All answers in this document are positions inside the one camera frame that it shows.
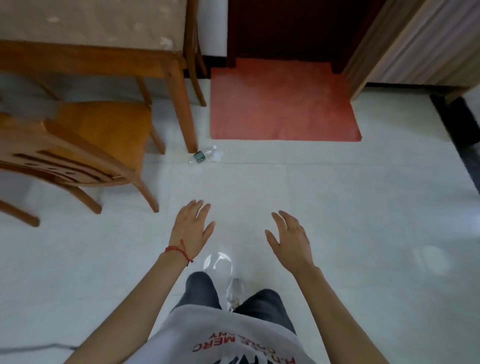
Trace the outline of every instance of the hand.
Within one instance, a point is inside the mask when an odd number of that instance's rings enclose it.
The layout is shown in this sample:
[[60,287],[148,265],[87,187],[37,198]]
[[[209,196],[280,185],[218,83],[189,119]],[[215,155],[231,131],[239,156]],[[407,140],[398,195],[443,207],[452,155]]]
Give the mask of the hand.
[[169,246],[177,246],[183,250],[180,243],[180,239],[182,239],[187,256],[190,259],[194,259],[201,252],[215,228],[215,221],[212,221],[204,230],[205,219],[211,205],[206,204],[200,210],[203,204],[203,200],[198,202],[192,200],[187,206],[180,209],[168,242]]
[[278,226],[280,243],[271,231],[265,230],[267,241],[283,267],[294,276],[303,269],[314,267],[310,242],[305,229],[299,221],[285,211],[272,212],[273,220]]

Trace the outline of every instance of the table top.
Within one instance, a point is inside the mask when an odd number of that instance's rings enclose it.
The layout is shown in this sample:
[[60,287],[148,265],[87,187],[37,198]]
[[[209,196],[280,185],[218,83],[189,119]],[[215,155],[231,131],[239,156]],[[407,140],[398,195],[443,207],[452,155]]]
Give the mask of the table top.
[[2,0],[0,39],[182,51],[187,0]]

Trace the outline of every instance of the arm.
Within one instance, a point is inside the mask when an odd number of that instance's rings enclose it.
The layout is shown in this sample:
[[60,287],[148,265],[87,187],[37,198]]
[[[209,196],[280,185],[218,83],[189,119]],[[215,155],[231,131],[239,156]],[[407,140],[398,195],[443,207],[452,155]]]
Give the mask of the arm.
[[[210,205],[199,212],[202,205],[203,201],[191,201],[182,207],[168,243],[183,249],[182,239],[190,259],[200,253],[215,227],[212,222],[204,230]],[[127,298],[65,363],[116,364],[127,360],[148,340],[163,302],[186,266],[181,252],[162,253]]]
[[279,240],[265,230],[268,243],[280,263],[293,274],[333,364],[387,364],[387,360],[357,324],[322,271],[315,266],[310,242],[298,220],[284,211],[272,213],[278,226]]

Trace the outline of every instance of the white wall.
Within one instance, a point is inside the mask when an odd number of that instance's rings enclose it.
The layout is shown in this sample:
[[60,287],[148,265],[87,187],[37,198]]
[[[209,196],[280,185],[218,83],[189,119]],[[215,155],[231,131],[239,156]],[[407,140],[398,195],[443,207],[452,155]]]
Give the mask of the white wall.
[[198,37],[206,56],[227,56],[228,0],[200,0]]
[[480,124],[480,85],[463,95],[475,120]]

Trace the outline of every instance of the white sneaker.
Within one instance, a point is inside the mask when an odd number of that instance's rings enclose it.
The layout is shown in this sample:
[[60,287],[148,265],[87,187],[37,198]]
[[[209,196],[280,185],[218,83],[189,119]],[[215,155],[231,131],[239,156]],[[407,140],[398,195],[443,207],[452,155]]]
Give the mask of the white sneaker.
[[240,278],[232,278],[227,288],[227,308],[232,312],[243,303],[245,288]]

